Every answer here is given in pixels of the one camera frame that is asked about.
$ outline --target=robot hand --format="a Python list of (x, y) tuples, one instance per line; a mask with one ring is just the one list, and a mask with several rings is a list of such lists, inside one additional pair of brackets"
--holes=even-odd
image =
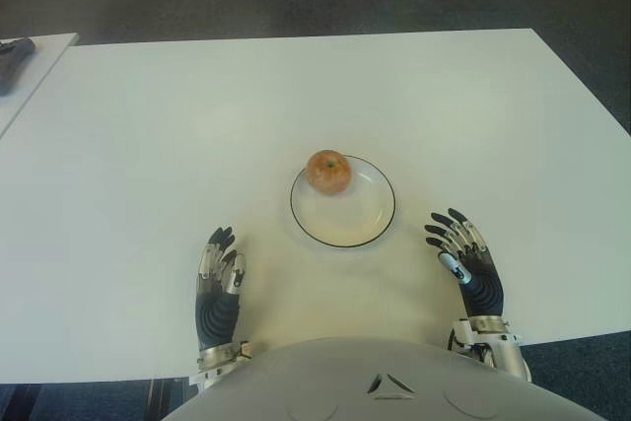
[(449, 214), (453, 219), (432, 213), (432, 219), (444, 228), (425, 226), (427, 232), (441, 237), (428, 237), (427, 243), (441, 250), (439, 260), (457, 278), (468, 315), (454, 323), (448, 350), (530, 381), (521, 339), (502, 320), (504, 291), (491, 252), (466, 217), (454, 209)]
[(431, 234), (427, 243), (437, 246), (439, 260), (457, 278), (460, 292), (471, 316), (501, 316), (504, 308), (504, 291), (497, 274), (491, 252), (475, 226), (455, 209), (449, 217), (432, 213), (432, 219), (446, 228), (425, 226)]
[(208, 240), (199, 262), (195, 322), (200, 351), (232, 343), (239, 317), (239, 294), (245, 277), (245, 257), (232, 250), (231, 227), (221, 227)]

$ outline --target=gray carpet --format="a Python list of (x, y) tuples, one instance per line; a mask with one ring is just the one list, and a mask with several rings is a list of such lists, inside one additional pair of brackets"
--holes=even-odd
[[(627, 131), (630, 25), (631, 0), (0, 0), (0, 37), (77, 32), (83, 44), (534, 28)], [(524, 352), (539, 385), (630, 419), (628, 332)], [(147, 385), (45, 386), (33, 419), (141, 419)], [(12, 392), (0, 386), (0, 408)]]

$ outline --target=white table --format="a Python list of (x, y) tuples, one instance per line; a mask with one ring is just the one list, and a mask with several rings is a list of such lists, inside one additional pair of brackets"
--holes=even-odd
[[(363, 247), (303, 234), (321, 148), (397, 214)], [(464, 315), (425, 242), (453, 206), (491, 245), (526, 343), (631, 327), (631, 140), (531, 30), (71, 48), (0, 142), (0, 383), (196, 372), (201, 248), (235, 227), (237, 338), (443, 345)]]
[(11, 92), (0, 96), (0, 138), (46, 77), (48, 71), (66, 48), (73, 45), (78, 38), (76, 34), (31, 36), (35, 43), (35, 53), (27, 60)]

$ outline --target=apple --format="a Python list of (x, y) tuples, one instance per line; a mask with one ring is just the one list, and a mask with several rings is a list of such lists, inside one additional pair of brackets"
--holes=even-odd
[(306, 167), (307, 181), (324, 194), (342, 192), (351, 182), (351, 166), (344, 155), (322, 150), (312, 155)]

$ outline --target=white plate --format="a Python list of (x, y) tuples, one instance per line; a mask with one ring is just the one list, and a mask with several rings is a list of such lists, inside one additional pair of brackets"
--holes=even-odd
[(348, 187), (322, 194), (307, 181), (305, 170), (292, 186), (290, 204), (298, 225), (328, 246), (362, 246), (383, 234), (394, 217), (394, 191), (374, 165), (346, 156), (353, 172)]

